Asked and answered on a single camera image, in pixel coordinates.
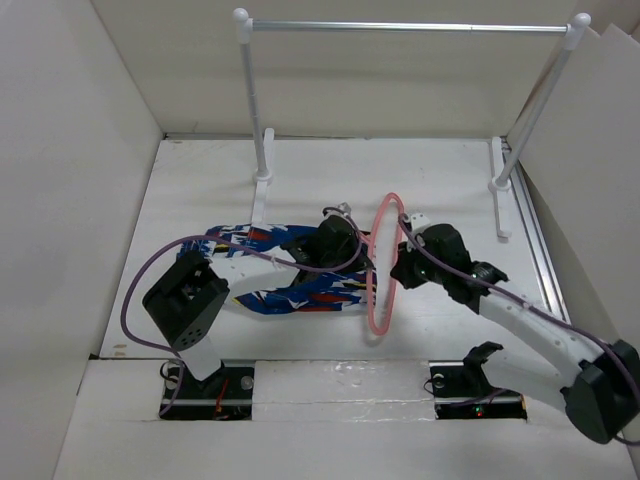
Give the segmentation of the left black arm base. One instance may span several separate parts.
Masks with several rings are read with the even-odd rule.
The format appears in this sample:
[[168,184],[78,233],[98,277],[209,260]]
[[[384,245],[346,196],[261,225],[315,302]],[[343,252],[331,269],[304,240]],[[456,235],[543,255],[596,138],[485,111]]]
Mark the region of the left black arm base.
[[164,381],[159,418],[167,421],[245,421],[252,418],[254,363],[227,363],[204,382],[184,369],[177,385],[180,367],[164,362],[159,374]]

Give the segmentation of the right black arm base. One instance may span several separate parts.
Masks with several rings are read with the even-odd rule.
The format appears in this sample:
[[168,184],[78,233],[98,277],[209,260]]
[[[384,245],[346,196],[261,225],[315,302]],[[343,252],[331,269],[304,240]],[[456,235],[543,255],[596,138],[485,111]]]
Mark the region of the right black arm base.
[[502,349],[495,342],[484,342],[462,360],[429,362],[423,389],[434,398],[437,420],[528,419],[523,396],[491,386],[481,369]]

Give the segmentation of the blue patterned trousers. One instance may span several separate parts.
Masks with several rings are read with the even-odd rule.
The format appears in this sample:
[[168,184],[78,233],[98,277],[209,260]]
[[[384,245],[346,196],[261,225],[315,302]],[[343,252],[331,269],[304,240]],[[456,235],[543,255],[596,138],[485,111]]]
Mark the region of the blue patterned trousers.
[[[207,240],[181,245],[178,257],[198,251],[229,283],[228,303],[260,315],[338,312],[366,304],[366,272],[373,267],[365,240],[345,264],[326,269],[296,263],[280,245],[306,225],[250,224],[210,228]],[[220,243],[212,240],[220,238]]]

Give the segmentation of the pink plastic hanger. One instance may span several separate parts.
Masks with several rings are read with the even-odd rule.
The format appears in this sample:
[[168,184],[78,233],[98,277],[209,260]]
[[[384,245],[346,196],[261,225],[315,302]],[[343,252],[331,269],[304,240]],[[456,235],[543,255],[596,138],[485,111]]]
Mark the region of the pink plastic hanger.
[[[405,214],[405,206],[400,196],[394,192],[389,192],[385,195],[380,206],[378,207],[370,233],[368,235],[365,235],[365,234],[361,235],[361,237],[365,240],[365,244],[367,245],[367,255],[368,255],[368,259],[371,262],[374,262],[376,258],[376,241],[377,241],[377,236],[382,224],[383,217],[392,203],[396,205],[398,215]],[[384,301],[386,310],[385,310],[384,318],[382,320],[381,325],[377,323],[376,314],[375,314],[376,292],[375,292],[373,267],[370,267],[367,269],[365,285],[366,285],[367,325],[373,335],[375,335],[376,337],[383,337],[388,333],[391,326],[397,282],[395,280],[391,280],[391,283],[387,292],[387,296],[385,297],[385,301]]]

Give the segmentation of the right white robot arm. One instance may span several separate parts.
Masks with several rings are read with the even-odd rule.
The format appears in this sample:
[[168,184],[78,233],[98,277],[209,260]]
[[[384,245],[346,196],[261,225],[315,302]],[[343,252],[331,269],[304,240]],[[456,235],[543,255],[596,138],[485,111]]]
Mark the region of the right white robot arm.
[[486,341],[464,357],[462,381],[481,399],[500,390],[534,398],[566,414],[585,437],[607,444],[639,414],[639,354],[624,340],[607,343],[509,290],[506,273],[475,261],[450,224],[402,214],[407,239],[397,247],[391,276],[406,290],[427,283],[510,332],[541,356],[529,362]]

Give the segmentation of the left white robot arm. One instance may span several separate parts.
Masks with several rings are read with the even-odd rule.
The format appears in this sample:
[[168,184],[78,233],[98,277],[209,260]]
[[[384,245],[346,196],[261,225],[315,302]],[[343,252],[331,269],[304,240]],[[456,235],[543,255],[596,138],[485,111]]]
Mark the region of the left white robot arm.
[[366,302],[372,263],[343,216],[318,226],[221,225],[183,242],[142,305],[189,370],[201,396],[222,387],[223,363],[208,332],[225,304],[259,315],[339,312]]

